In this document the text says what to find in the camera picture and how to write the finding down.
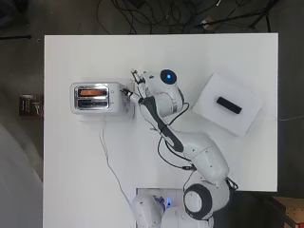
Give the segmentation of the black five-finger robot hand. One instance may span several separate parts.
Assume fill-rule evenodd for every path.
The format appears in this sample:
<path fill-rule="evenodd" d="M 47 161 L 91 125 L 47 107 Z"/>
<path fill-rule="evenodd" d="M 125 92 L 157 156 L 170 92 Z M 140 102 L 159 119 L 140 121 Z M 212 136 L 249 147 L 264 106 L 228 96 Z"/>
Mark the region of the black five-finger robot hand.
<path fill-rule="evenodd" d="M 121 89 L 121 93 L 128 98 L 128 100 L 136 105 L 140 104 L 146 97 L 146 83 L 142 74 L 139 74 L 136 69 L 131 70 L 134 89 L 130 90 L 127 87 Z"/>

